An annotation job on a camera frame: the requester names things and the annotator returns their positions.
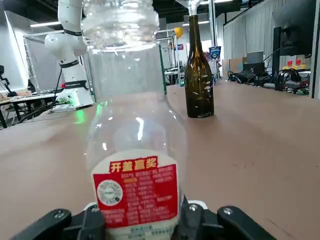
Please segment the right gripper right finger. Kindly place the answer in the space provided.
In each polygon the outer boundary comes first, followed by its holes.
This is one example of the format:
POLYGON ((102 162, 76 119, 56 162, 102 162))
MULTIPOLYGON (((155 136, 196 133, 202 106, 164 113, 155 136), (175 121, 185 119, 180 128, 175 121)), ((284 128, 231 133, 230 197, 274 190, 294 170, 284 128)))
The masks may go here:
POLYGON ((274 240, 275 237, 240 208, 207 209, 202 201, 183 198, 180 220, 174 229, 176 240, 274 240))

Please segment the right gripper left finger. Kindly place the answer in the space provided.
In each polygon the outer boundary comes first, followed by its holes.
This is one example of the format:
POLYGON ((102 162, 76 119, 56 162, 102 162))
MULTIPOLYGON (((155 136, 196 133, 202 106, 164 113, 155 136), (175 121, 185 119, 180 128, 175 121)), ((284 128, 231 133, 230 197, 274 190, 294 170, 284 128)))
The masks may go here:
POLYGON ((54 209, 11 237, 12 240, 106 240, 106 222, 95 203, 73 215, 54 209))

